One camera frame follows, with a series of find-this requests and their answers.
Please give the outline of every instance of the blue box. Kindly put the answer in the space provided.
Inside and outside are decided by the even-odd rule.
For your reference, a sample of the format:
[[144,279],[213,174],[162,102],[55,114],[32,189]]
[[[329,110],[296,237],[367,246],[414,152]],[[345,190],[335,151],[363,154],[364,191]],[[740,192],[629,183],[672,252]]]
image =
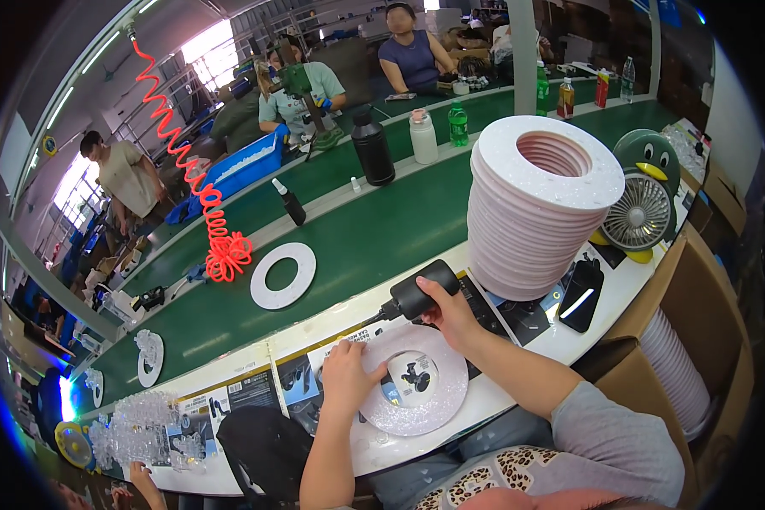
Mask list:
[[[217,183],[215,182],[215,179],[219,178],[224,172],[230,170],[234,165],[261,152],[267,147],[272,147],[273,145],[275,148],[271,153],[236,170],[229,176],[219,180]],[[242,148],[229,158],[213,165],[213,167],[207,171],[207,176],[204,178],[204,183],[201,187],[204,188],[207,183],[214,183],[214,189],[218,189],[221,192],[221,199],[226,200],[235,193],[238,193],[241,189],[245,189],[250,184],[253,184],[258,179],[264,178],[273,171],[280,169],[282,156],[283,143],[281,141],[276,143],[275,133],[271,133],[261,139],[255,140],[255,142]]]

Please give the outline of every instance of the white foam ring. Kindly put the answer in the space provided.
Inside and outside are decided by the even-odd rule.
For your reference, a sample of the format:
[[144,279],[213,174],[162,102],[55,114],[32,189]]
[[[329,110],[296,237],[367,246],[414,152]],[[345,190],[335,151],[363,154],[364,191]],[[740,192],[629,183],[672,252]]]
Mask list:
[[660,308],[640,337],[640,350],[660,379],[686,439],[693,440],[708,420],[711,397],[683,342]]
[[529,115],[484,128],[470,170],[470,268],[489,291],[515,301],[552,290],[625,186],[598,139]]

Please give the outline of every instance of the dropper bottle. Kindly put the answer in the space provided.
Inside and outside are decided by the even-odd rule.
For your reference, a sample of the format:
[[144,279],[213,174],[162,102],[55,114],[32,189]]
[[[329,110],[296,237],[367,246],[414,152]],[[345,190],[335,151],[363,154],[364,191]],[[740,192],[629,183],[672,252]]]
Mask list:
[[278,190],[280,197],[283,198],[283,207],[289,213],[289,216],[292,217],[292,221],[298,227],[302,225],[306,221],[306,211],[303,210],[303,206],[300,205],[298,198],[289,189],[286,189],[286,186],[281,184],[277,178],[272,180],[272,184],[275,185],[275,189]]

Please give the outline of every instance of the blue glove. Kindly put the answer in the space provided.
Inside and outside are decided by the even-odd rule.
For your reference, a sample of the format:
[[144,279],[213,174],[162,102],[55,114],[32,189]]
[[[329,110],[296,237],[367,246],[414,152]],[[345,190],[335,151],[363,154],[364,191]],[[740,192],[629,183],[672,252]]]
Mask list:
[[319,99],[315,99],[315,106],[317,108],[320,108],[326,113],[331,111],[331,105],[332,105],[331,99],[329,99],[328,97],[321,97]]
[[284,145],[286,145],[289,142],[289,135],[292,133],[289,132],[289,126],[286,126],[286,124],[278,124],[278,127],[275,128],[275,136],[279,136],[281,140],[283,140]]

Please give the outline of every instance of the black bottle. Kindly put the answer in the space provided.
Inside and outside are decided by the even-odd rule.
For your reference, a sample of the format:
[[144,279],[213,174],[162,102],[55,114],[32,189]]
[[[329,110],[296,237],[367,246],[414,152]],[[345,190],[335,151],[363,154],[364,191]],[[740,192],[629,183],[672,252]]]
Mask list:
[[289,216],[292,216],[292,220],[295,222],[295,225],[299,227],[303,224],[304,221],[306,221],[306,211],[303,210],[303,206],[300,205],[300,201],[298,201],[298,198],[295,196],[295,194],[286,189],[286,186],[281,184],[277,178],[274,178],[272,183],[275,184],[275,189],[278,190],[280,197],[283,198],[284,209],[286,209],[286,212],[289,213]]
[[391,161],[385,131],[378,122],[372,120],[369,111],[354,116],[351,141],[369,184],[382,186],[394,180],[394,163]]

